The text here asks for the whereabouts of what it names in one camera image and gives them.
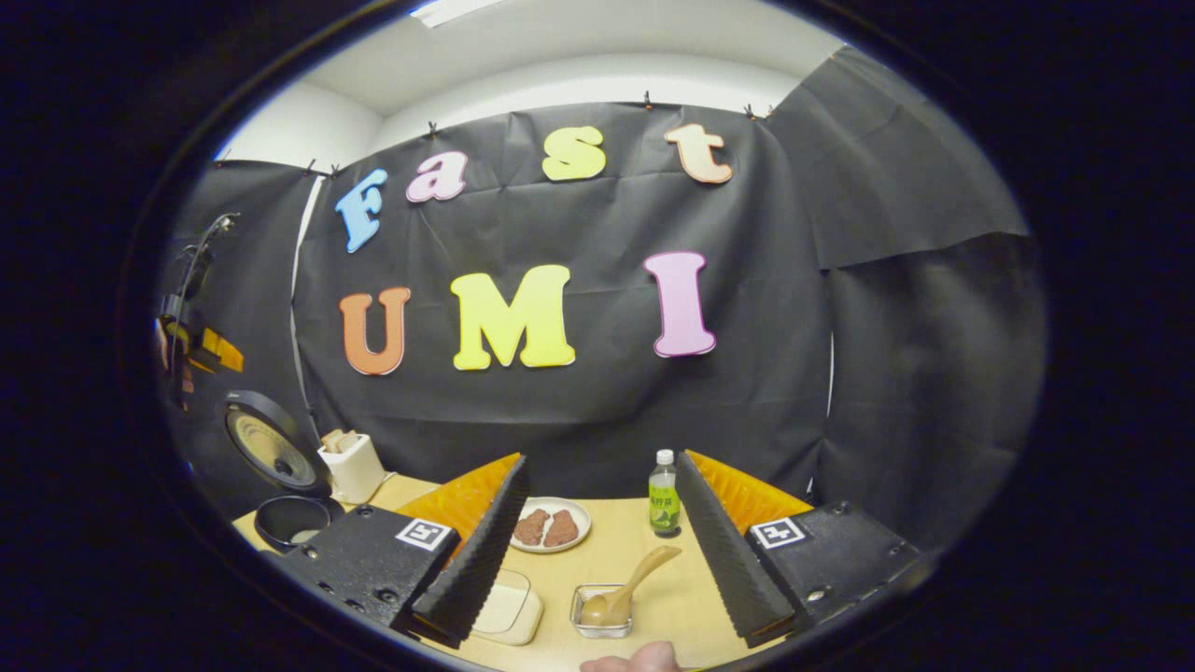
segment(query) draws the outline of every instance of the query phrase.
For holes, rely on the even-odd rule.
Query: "finger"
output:
[[[607,655],[598,660],[587,660],[581,664],[581,672],[630,672],[630,662],[625,658]]]
[[[651,642],[639,647],[631,656],[631,672],[680,672],[676,650],[672,642]]]

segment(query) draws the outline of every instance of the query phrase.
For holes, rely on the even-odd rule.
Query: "ladle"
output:
[[[594,595],[586,600],[581,607],[582,625],[621,625],[631,616],[631,593],[643,581],[648,574],[655,572],[657,567],[676,557],[680,549],[676,546],[660,546],[649,552],[639,566],[635,568],[631,579],[621,588],[600,595]]]

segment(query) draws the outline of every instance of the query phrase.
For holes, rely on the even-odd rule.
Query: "white container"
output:
[[[341,452],[331,452],[326,445],[319,448],[319,457],[332,472],[332,496],[345,503],[364,503],[386,479],[386,470],[381,468],[368,434],[337,440]]]
[[[522,646],[535,636],[544,601],[531,581],[517,572],[500,569],[471,635],[500,644]]]

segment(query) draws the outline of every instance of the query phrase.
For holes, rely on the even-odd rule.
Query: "pink letter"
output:
[[[662,358],[700,355],[712,350],[717,343],[701,320],[697,271],[703,267],[705,257],[697,252],[664,252],[643,262],[643,268],[656,276],[660,287],[660,322],[663,329],[655,349]]]
[[[465,164],[468,157],[460,152],[436,154],[419,164],[419,177],[406,187],[406,200],[422,203],[435,196],[447,201],[465,190]]]

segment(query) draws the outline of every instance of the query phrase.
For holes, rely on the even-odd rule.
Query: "letter f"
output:
[[[344,218],[344,226],[349,230],[349,252],[356,252],[357,248],[366,244],[378,232],[378,220],[369,219],[369,214],[378,214],[381,209],[381,193],[378,187],[386,182],[386,171],[376,169],[368,177],[354,187],[338,203],[336,212]]]

